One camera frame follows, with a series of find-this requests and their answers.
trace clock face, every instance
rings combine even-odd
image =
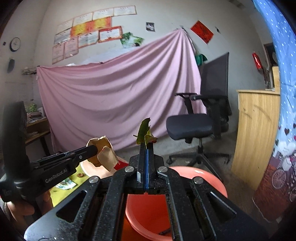
[[[20,39],[19,38],[14,38],[10,42],[10,50],[12,52],[17,51],[20,48]]]

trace yellow tablecloth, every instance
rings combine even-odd
[[[77,185],[69,190],[63,190],[60,188],[53,187],[50,190],[51,198],[52,198],[52,204],[55,207],[58,205],[62,200],[64,200],[69,194],[71,194],[74,190],[76,190],[82,183],[84,183],[89,177],[84,173],[83,177],[77,177],[78,173],[84,173],[82,170],[80,164],[76,168],[76,173],[70,176],[70,179],[75,182]]]

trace polka dot curtain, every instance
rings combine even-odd
[[[270,30],[280,72],[278,133],[268,167],[253,197],[263,216],[273,221],[296,199],[296,41],[287,20],[272,1],[254,3]]]

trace pink cloth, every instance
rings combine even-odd
[[[171,115],[187,113],[176,92],[200,92],[200,73],[183,30],[103,64],[39,67],[38,85],[54,151],[85,146],[106,135],[115,150],[136,142],[141,121],[164,136]],[[201,101],[195,113],[205,113]]]

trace certificate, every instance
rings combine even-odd
[[[52,48],[52,64],[64,59],[65,43],[57,44]]]
[[[65,42],[65,59],[78,54],[78,37]]]
[[[99,40],[99,31],[80,35],[78,39],[78,47],[83,48],[85,46],[96,44],[98,40]]]
[[[121,26],[99,30],[99,42],[106,42],[122,38]]]
[[[82,24],[85,22],[89,22],[92,20],[92,12],[81,15],[79,17],[75,17],[74,21],[73,21],[73,26],[78,25],[78,24]]]
[[[135,5],[114,8],[114,16],[133,15],[133,14],[137,14]]]
[[[63,32],[73,26],[73,19],[68,20],[57,27],[57,34]]]
[[[71,29],[67,29],[54,37],[54,44],[62,43],[71,38]]]
[[[93,20],[96,20],[98,18],[112,17],[113,15],[114,15],[113,8],[102,9],[94,12]]]
[[[90,22],[86,22],[86,23],[82,23],[74,26],[71,30],[71,38],[74,38],[75,36],[89,32],[89,24]]]
[[[102,28],[111,28],[111,17],[98,18],[89,24],[89,31],[93,32]]]

